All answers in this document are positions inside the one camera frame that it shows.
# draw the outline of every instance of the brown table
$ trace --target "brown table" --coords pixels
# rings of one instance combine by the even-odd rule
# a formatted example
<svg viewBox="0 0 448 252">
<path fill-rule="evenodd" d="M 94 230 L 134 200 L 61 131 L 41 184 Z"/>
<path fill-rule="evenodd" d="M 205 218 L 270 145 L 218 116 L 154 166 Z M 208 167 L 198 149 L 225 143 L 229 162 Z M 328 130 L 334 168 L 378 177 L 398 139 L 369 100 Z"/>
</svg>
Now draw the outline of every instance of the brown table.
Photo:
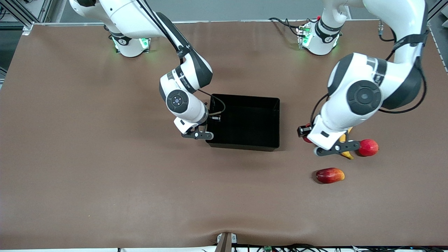
<svg viewBox="0 0 448 252">
<path fill-rule="evenodd" d="M 166 39 L 129 59 L 100 26 L 35 26 L 0 92 L 1 249 L 204 246 L 224 231 L 252 244 L 447 245 L 448 77 L 432 38 L 425 102 L 355 127 L 380 152 L 349 161 L 316 157 L 296 129 L 341 57 L 389 54 L 377 21 L 347 22 L 326 56 L 268 22 L 179 28 L 214 70 L 206 91 L 280 98 L 281 147 L 183 139 L 158 91 L 178 64 Z M 317 184 L 327 167 L 346 179 Z"/>
</svg>

